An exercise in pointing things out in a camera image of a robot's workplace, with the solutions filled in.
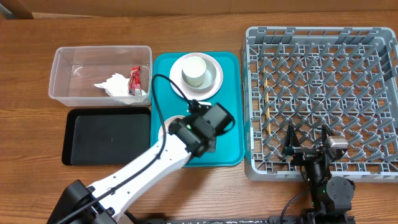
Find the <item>red snack wrapper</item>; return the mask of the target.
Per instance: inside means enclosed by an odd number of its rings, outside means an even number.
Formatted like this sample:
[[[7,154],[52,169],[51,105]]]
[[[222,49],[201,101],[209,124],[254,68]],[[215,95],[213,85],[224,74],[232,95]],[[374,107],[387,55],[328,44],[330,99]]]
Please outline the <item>red snack wrapper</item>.
[[[131,68],[128,81],[128,93],[131,96],[141,96],[141,67],[135,66]]]

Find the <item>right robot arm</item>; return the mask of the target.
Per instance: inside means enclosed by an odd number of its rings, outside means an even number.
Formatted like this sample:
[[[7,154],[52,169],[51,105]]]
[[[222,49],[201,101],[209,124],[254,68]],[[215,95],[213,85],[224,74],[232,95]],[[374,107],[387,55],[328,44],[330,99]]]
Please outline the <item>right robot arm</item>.
[[[333,176],[330,163],[341,159],[348,150],[348,142],[336,135],[327,125],[322,126],[322,142],[312,149],[305,149],[299,143],[294,127],[287,128],[282,153],[292,156],[290,164],[300,168],[300,174],[308,189],[291,199],[282,210],[280,223],[354,223],[354,217],[346,212],[352,209],[355,183],[344,177]],[[312,208],[302,210],[297,217],[285,217],[288,207],[303,195],[310,194]]]

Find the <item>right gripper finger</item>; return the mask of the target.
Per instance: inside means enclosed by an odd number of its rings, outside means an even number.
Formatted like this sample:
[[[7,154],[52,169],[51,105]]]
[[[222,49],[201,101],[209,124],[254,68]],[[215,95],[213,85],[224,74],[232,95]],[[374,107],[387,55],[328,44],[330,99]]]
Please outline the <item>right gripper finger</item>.
[[[327,124],[322,125],[322,145],[323,146],[331,146],[330,140],[328,137],[334,136],[335,133],[329,128]]]
[[[283,149],[299,149],[300,143],[292,124],[288,125]]]

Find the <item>white cup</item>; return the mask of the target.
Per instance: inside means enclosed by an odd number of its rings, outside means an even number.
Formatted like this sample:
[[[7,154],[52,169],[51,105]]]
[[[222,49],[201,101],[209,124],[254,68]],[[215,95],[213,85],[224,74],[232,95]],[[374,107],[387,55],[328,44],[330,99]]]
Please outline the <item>white cup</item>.
[[[197,56],[186,58],[182,65],[182,77],[191,86],[199,86],[204,81],[206,62]]]

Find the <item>white tissue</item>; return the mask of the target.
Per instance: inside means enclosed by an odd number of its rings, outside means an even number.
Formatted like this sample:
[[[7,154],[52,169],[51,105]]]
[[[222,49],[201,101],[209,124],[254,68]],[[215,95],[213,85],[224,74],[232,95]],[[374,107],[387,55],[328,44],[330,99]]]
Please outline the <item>white tissue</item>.
[[[105,82],[96,83],[93,86],[103,89],[109,96],[133,96],[128,88],[129,79],[119,73],[115,73]]]

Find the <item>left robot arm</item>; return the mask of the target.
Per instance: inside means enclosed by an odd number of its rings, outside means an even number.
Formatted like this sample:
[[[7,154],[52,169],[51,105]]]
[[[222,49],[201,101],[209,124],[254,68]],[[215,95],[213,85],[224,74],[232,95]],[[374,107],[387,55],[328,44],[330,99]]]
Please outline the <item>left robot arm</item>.
[[[74,181],[62,193],[49,223],[117,223],[143,193],[194,157],[215,145],[224,128],[234,121],[219,103],[197,101],[190,115],[175,119],[163,137],[122,169],[85,186]]]

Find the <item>small pink-white bowl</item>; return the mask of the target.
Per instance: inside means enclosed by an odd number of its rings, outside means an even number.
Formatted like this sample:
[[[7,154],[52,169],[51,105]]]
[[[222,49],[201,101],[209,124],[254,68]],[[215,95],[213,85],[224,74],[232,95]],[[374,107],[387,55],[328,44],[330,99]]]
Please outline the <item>small pink-white bowl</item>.
[[[170,126],[170,124],[171,124],[174,120],[176,120],[177,118],[179,118],[179,119],[184,119],[184,116],[183,116],[183,115],[176,115],[176,116],[172,116],[172,117],[170,117],[170,118],[168,118],[168,119],[166,119],[166,120],[164,121],[166,132],[169,131],[169,126]],[[160,125],[159,131],[158,131],[158,139],[160,139],[163,135],[164,135],[163,128],[162,128],[162,125]]]

